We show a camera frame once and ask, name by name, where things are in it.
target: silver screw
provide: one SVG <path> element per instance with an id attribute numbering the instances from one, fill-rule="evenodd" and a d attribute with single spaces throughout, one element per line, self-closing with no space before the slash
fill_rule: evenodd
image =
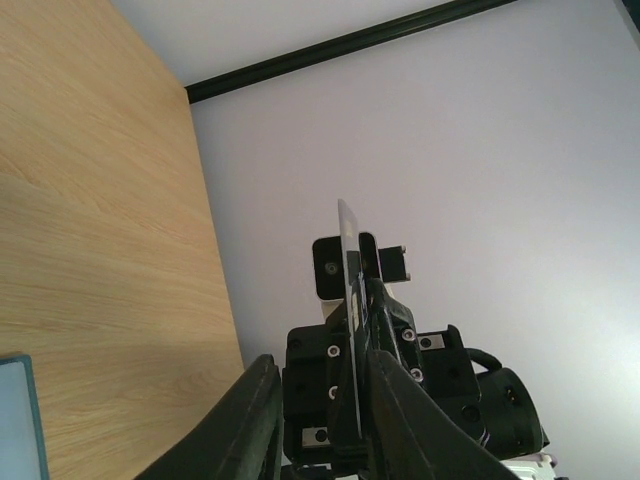
<path id="1" fill-rule="evenodd" d="M 338 347 L 337 345 L 331 345 L 329 348 L 327 348 L 327 355 L 329 355 L 329 358 L 339 357 L 340 347 Z"/>
<path id="2" fill-rule="evenodd" d="M 407 328 L 402 332 L 402 339 L 406 340 L 407 342 L 413 342 L 416 339 L 416 332 L 414 332 L 410 328 Z"/>
<path id="3" fill-rule="evenodd" d="M 411 376 L 418 383 L 421 383 L 422 380 L 424 380 L 424 377 L 422 376 L 422 370 L 420 370 L 419 368 L 412 368 Z"/>
<path id="4" fill-rule="evenodd" d="M 338 273 L 338 264 L 333 262 L 325 263 L 324 271 L 327 272 L 329 275 L 335 275 L 336 273 Z"/>

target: white ceiling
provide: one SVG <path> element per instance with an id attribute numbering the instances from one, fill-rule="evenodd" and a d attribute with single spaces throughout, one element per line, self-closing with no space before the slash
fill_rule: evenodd
<path id="1" fill-rule="evenodd" d="M 184 85 L 441 0 L 112 0 Z"/>

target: wood grain surface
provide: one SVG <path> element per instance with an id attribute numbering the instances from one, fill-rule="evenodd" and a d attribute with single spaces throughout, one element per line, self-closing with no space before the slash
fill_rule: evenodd
<path id="1" fill-rule="evenodd" d="M 0 355 L 54 479 L 131 478 L 242 371 L 186 95 L 106 0 L 0 5 Z"/>

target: metal plate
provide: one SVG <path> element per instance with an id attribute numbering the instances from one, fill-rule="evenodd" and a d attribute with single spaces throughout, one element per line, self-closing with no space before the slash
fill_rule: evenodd
<path id="1" fill-rule="evenodd" d="M 441 334 L 418 335 L 418 345 L 422 352 L 425 350 L 439 350 L 445 348 L 444 337 Z"/>
<path id="2" fill-rule="evenodd" d="M 338 200 L 340 219 L 340 242 L 342 245 L 342 265 L 344 270 L 345 302 L 349 325 L 349 346 L 351 348 L 351 368 L 356 400 L 356 423 L 358 436 L 362 438 L 360 416 L 360 391 L 364 388 L 364 368 L 369 343 L 367 309 L 364 306 L 364 273 L 362 271 L 358 220 L 346 202 Z"/>
<path id="3" fill-rule="evenodd" d="M 302 448 L 319 448 L 331 445 L 327 435 L 327 427 L 310 427 L 302 429 Z"/>

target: white wall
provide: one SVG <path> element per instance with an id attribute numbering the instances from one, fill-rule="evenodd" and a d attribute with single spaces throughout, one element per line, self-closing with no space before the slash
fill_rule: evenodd
<path id="1" fill-rule="evenodd" d="M 303 3 L 321 28 L 283 25 L 345 33 L 340 2 L 318 4 Z M 309 43 L 260 31 L 208 74 Z M 311 243 L 337 233 L 344 197 L 381 245 L 408 246 L 413 280 L 394 290 L 419 328 L 453 323 L 520 374 L 560 473 L 637 478 L 640 52 L 613 3 L 522 0 L 193 113 L 247 362 L 282 364 L 287 332 L 321 321 Z"/>

